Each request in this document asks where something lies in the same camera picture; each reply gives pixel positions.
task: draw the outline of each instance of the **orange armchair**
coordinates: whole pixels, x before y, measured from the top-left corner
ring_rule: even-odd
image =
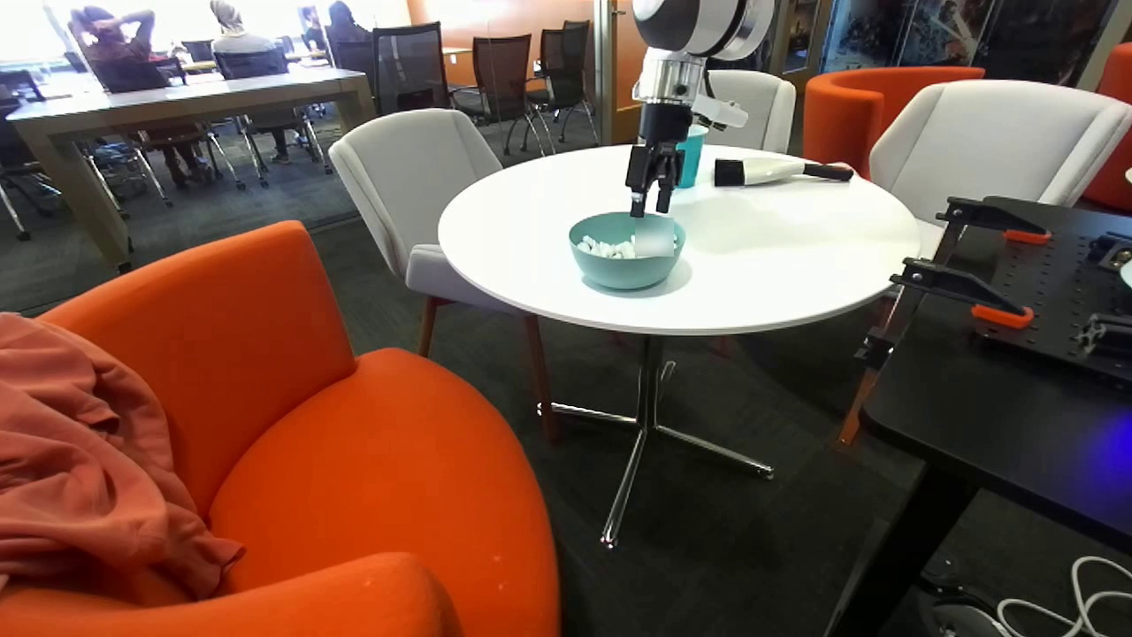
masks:
[[[5,589],[0,633],[554,637],[534,470],[451,371],[354,357],[299,225],[179,250],[53,312],[162,399],[208,529],[245,542],[208,601]]]
[[[1121,43],[1107,53],[1095,92],[1132,104],[1132,43]],[[1084,203],[1115,213],[1132,213],[1132,183],[1124,170],[1132,167],[1132,131],[1107,157],[1093,183],[1084,188]]]
[[[984,68],[857,68],[813,75],[802,92],[802,157],[870,175],[870,150],[899,109],[938,83],[984,77]]]

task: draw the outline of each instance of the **bowl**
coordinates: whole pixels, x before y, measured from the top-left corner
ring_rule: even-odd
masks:
[[[582,283],[643,289],[668,280],[683,250],[683,226],[668,215],[597,213],[570,226],[570,250]]]

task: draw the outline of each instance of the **white chair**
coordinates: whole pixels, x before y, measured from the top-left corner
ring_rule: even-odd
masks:
[[[403,109],[366,120],[327,147],[327,162],[346,183],[387,274],[424,294],[422,354],[443,304],[506,308],[471,288],[433,245],[443,208],[472,181],[498,170],[498,157],[459,109]],[[548,371],[536,319],[522,314],[536,414],[548,420]]]
[[[710,147],[788,151],[794,89],[777,75],[710,68],[715,101],[745,109],[745,129],[706,131]]]
[[[873,141],[870,176],[939,242],[948,199],[1076,207],[1132,123],[1116,101],[1039,83],[927,86]]]

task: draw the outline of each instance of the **chair leg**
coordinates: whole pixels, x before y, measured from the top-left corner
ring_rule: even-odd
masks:
[[[589,120],[594,141],[600,141],[600,131],[597,131],[589,104],[582,104],[580,115]]]
[[[37,195],[27,190],[21,181],[11,181],[11,188],[37,213],[48,215],[48,208],[43,208],[37,195],[58,199],[63,190],[53,188],[45,176],[35,181]]]
[[[225,158],[215,131],[208,131],[206,138],[208,138],[208,157],[215,157],[221,162],[225,176],[232,176],[232,183],[245,190],[245,181],[240,181],[235,167]]]
[[[86,167],[99,176],[99,188],[107,190],[107,199],[116,207],[116,213],[124,215],[107,175],[99,170],[96,157],[86,157]]]
[[[422,314],[422,357],[426,357],[430,351],[430,331],[433,331],[433,312],[437,312],[437,296],[424,296],[424,314]]]
[[[320,147],[318,147],[318,136],[315,136],[312,116],[305,116],[305,138],[307,138],[312,162],[320,162],[326,175],[331,175],[327,162],[326,162],[326,151],[320,151]]]
[[[5,221],[11,221],[11,226],[14,226],[14,236],[21,236],[21,242],[31,236],[24,221],[21,221],[21,213],[11,207],[2,183],[0,183],[0,207],[2,207]]]
[[[574,116],[574,109],[554,109],[554,116],[560,116],[560,147],[564,147],[564,123],[570,123],[570,116]]]
[[[543,123],[542,116],[529,120],[529,129],[536,129],[536,136],[543,138],[542,157],[554,151],[554,131],[552,123]]]
[[[147,188],[166,203],[166,207],[173,207],[173,199],[166,195],[166,188],[162,188],[162,181],[156,176],[156,170],[150,170],[150,162],[147,162],[147,157],[142,151],[142,150],[133,150],[137,157],[137,167],[142,167],[142,175],[146,175],[146,181],[147,181]]]
[[[269,183],[269,162],[257,157],[257,147],[255,147],[255,136],[252,136],[248,123],[240,123],[240,136],[245,136],[248,157],[255,162],[257,183],[264,188]]]
[[[518,120],[508,120],[506,138],[503,138],[503,157],[508,157],[508,136],[515,131]]]
[[[903,294],[899,294],[899,296],[884,296],[884,301],[873,308],[873,312],[876,312],[876,314],[873,314],[876,332],[887,332],[887,331],[890,331],[893,312],[899,312],[899,301],[903,301]],[[852,392],[852,404],[848,404],[848,412],[844,412],[844,418],[843,418],[843,429],[837,429],[837,442],[843,442],[843,445],[857,442],[857,436],[859,436],[859,412],[861,412],[861,404],[873,397],[876,380],[880,380],[876,368],[861,368],[861,374],[859,374],[859,383],[857,383],[857,392]]]
[[[543,436],[560,436],[560,420],[552,414],[552,374],[543,368],[536,314],[522,314],[527,357],[534,374],[534,412]]]

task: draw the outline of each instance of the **pink blanket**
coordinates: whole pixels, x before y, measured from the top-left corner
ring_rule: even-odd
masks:
[[[96,563],[202,598],[235,556],[173,475],[150,388],[96,344],[0,312],[0,589]]]

